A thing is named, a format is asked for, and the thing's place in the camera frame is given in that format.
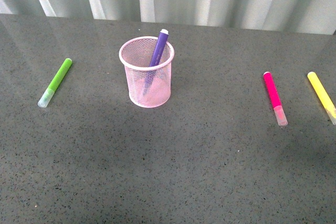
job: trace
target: cup rim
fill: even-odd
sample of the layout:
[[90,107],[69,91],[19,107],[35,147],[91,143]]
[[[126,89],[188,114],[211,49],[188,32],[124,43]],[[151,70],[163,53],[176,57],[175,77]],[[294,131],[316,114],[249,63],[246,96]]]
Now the cup rim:
[[159,64],[157,66],[154,66],[154,67],[137,67],[137,66],[134,66],[132,64],[129,64],[128,62],[126,62],[123,58],[122,58],[122,51],[124,50],[124,48],[134,42],[134,41],[137,41],[137,40],[140,40],[140,39],[158,39],[157,37],[153,37],[153,36],[142,36],[142,37],[137,37],[137,38],[134,38],[134,39],[131,39],[129,41],[127,41],[125,44],[123,44],[119,50],[119,58],[120,58],[120,61],[125,65],[125,67],[128,67],[128,68],[131,68],[131,69],[134,69],[134,70],[138,70],[138,71],[153,71],[153,70],[158,70],[160,68],[163,68],[165,66],[167,66],[169,63],[171,63],[171,61],[173,60],[174,58],[174,55],[175,55],[175,51],[174,51],[174,48],[173,46],[167,41],[166,42],[166,45],[169,47],[171,53],[170,53],[170,56],[168,58],[168,60],[166,60],[164,63],[162,64]]

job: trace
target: mesh cup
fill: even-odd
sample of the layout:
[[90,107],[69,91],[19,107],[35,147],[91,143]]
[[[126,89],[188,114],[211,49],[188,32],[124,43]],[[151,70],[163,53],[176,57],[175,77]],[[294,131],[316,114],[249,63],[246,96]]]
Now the mesh cup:
[[174,48],[167,42],[160,63],[150,65],[157,37],[139,37],[127,41],[119,51],[125,66],[130,99],[144,108],[154,108],[165,103],[171,94],[172,60]]

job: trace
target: yellow marker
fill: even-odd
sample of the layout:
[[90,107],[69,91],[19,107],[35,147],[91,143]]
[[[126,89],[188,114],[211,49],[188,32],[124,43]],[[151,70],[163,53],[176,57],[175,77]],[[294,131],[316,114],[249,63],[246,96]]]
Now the yellow marker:
[[336,125],[336,108],[335,105],[330,100],[330,97],[328,96],[327,92],[325,91],[324,87],[322,86],[322,83],[320,82],[319,78],[317,77],[316,73],[310,72],[307,75],[311,85],[315,89],[315,92],[317,96],[320,98],[320,101],[322,102],[323,107],[325,108],[328,116],[330,117],[330,120],[333,125]]

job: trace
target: gray countertop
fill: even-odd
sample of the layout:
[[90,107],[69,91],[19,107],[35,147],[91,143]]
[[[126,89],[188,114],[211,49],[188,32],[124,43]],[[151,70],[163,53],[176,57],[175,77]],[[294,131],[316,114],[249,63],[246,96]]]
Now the gray countertop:
[[[335,223],[336,36],[0,15],[1,223]],[[120,47],[170,32],[172,95],[131,102]],[[37,102],[65,58],[49,106]],[[271,71],[288,125],[277,125]]]

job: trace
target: purple marker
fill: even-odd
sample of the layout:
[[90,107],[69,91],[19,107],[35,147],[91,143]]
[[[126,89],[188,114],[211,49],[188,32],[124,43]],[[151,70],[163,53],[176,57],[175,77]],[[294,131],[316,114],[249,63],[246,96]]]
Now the purple marker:
[[166,29],[162,29],[156,42],[152,60],[149,65],[150,67],[157,66],[160,63],[162,52],[164,46],[166,45],[167,40],[168,40],[168,31]]
[[[167,40],[168,40],[168,31],[166,29],[162,29],[160,31],[159,37],[157,38],[157,42],[156,42],[156,45],[155,45],[152,60],[151,60],[151,63],[149,65],[150,67],[154,67],[154,66],[159,65],[160,59],[161,59],[161,56],[162,56],[162,52],[163,52],[163,49],[166,45]],[[154,71],[148,72],[146,77],[145,77],[145,89],[143,91],[144,95],[148,92],[148,89],[150,88],[150,86],[153,82],[154,75],[155,75],[155,72],[154,73],[153,72]]]

